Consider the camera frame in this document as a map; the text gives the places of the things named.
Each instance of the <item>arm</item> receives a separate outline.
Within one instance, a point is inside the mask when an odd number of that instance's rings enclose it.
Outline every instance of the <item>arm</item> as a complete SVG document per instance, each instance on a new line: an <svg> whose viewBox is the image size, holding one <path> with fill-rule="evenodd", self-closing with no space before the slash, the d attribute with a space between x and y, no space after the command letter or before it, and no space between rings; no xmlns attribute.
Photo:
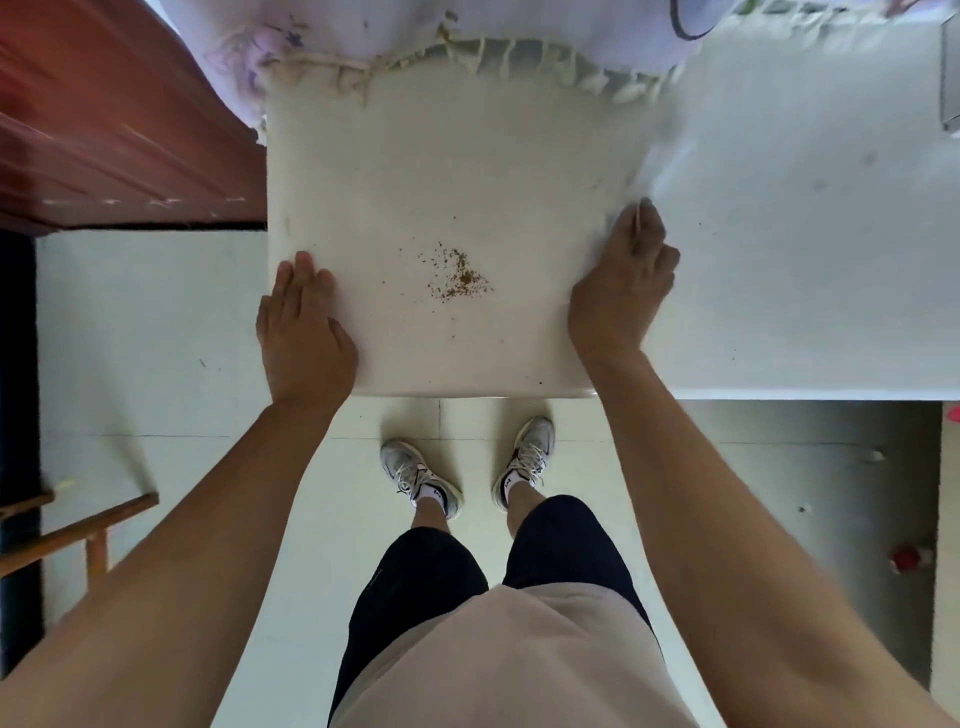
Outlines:
<svg viewBox="0 0 960 728"><path fill-rule="evenodd" d="M206 728L270 582L300 479L348 396L356 349L307 254L257 316L274 403L0 683L4 724Z"/></svg>
<svg viewBox="0 0 960 728"><path fill-rule="evenodd" d="M680 254L649 202L571 297L650 568L731 728L956 728L663 386L640 341Z"/></svg>

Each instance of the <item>leg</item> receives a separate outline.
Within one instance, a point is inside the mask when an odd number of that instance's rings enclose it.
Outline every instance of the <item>leg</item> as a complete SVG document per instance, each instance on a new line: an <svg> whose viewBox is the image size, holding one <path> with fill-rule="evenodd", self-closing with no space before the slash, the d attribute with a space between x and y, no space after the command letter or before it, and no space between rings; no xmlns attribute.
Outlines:
<svg viewBox="0 0 960 728"><path fill-rule="evenodd" d="M507 502L507 528L511 538L516 538L516 532L534 508L543 503L546 497L534 490L530 483L520 481L510 489L510 499Z"/></svg>
<svg viewBox="0 0 960 728"><path fill-rule="evenodd" d="M434 474L418 450L393 441L380 451L383 469L417 513L380 560L350 617L330 717L357 676L404 632L452 612L488 589L470 552L447 520L463 506L459 488Z"/></svg>
<svg viewBox="0 0 960 728"><path fill-rule="evenodd" d="M503 583L526 589L566 582L617 592L650 625L630 570L593 512L579 498L553 496L530 511L517 529Z"/></svg>
<svg viewBox="0 0 960 728"><path fill-rule="evenodd" d="M446 524L444 507L432 497L422 497L417 500L417 513L411 528L436 528L443 533L449 533L450 527Z"/></svg>
<svg viewBox="0 0 960 728"><path fill-rule="evenodd" d="M623 596L649 625L630 570L587 505L536 490L555 443L552 423L534 418L516 436L514 456L493 483L493 501L507 512L514 537L503 583L514 589L595 584Z"/></svg>

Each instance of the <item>hand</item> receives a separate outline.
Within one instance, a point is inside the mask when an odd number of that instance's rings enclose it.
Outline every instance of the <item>hand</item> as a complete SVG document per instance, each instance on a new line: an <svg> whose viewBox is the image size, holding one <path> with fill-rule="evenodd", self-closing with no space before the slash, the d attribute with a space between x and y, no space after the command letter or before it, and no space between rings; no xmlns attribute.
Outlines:
<svg viewBox="0 0 960 728"><path fill-rule="evenodd" d="M353 390L357 349L340 322L329 318L333 274L314 273L310 253L276 268L274 292L260 300L256 338L274 403L317 409L330 417Z"/></svg>
<svg viewBox="0 0 960 728"><path fill-rule="evenodd" d="M680 251L664 243L653 203L630 205L616 221L603 257L573 287L567 327L588 374L636 354L673 288Z"/></svg>

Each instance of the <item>red object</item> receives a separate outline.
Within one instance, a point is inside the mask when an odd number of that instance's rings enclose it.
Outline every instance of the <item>red object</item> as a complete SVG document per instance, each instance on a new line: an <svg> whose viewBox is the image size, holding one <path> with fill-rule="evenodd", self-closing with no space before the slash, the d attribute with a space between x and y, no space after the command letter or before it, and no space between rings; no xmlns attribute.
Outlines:
<svg viewBox="0 0 960 728"><path fill-rule="evenodd" d="M890 552L890 566L896 573L925 569L933 564L933 549L904 544Z"/></svg>

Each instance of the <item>beige shirt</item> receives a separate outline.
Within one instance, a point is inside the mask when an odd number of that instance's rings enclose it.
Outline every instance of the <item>beige shirt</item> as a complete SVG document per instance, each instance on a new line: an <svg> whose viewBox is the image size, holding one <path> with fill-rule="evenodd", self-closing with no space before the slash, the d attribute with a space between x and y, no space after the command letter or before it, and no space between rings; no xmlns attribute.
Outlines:
<svg viewBox="0 0 960 728"><path fill-rule="evenodd" d="M695 728L657 641L592 584L498 586L405 632L360 673L333 728Z"/></svg>

